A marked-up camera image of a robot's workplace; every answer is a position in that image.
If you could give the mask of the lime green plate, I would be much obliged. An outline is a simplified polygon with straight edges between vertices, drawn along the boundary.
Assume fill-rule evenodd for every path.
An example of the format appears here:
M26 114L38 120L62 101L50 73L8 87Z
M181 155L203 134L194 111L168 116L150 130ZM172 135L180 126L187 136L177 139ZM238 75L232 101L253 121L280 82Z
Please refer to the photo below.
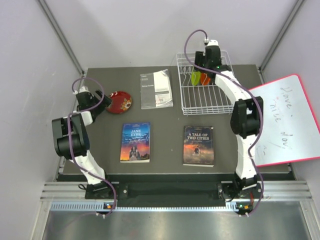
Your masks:
M197 86L200 82L201 72L200 71L192 71L191 73L191 84L193 86Z

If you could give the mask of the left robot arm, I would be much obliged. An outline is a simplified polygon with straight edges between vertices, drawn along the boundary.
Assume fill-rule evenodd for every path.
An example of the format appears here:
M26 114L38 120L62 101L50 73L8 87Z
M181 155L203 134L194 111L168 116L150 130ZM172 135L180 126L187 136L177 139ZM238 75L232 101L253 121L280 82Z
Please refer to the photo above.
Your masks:
M105 170L101 168L90 152L90 140L86 126L93 124L96 118L111 105L112 100L101 90L93 95L87 87L76 93L78 105L71 116L51 121L53 144L58 156L75 164L87 180L86 199L112 199L115 196L113 185L107 181Z

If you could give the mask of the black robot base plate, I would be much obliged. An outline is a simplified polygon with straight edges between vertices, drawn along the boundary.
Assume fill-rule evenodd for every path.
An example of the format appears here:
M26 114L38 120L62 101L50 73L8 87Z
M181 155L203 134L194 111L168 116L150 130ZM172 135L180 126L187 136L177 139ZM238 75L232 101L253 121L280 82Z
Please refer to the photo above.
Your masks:
M199 197L200 199L258 198L262 193L261 185L239 191L231 182L132 182L114 183L115 190L105 182L78 188L85 191L86 199L112 199L116 193L117 200L131 200L144 196L164 197Z

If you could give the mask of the red floral plate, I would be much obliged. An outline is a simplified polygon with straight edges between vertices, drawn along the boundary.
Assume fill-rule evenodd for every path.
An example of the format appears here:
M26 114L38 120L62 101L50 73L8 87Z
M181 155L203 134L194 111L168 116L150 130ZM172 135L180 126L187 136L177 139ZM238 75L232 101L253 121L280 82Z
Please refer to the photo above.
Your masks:
M132 96L125 91L112 92L108 97L111 103L106 107L106 110L112 114L125 113L133 103Z

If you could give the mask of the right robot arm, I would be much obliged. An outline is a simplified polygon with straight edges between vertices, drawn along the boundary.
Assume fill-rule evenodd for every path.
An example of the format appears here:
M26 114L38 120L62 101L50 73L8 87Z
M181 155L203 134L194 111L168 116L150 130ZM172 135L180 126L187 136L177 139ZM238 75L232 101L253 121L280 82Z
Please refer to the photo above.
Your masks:
M216 40L210 40L205 44L204 51L195 53L194 64L195 69L206 74L233 105L230 127L237 139L237 166L231 195L245 198L258 181L254 159L255 144L260 137L263 122L263 99L245 90L231 67L223 64L221 49Z

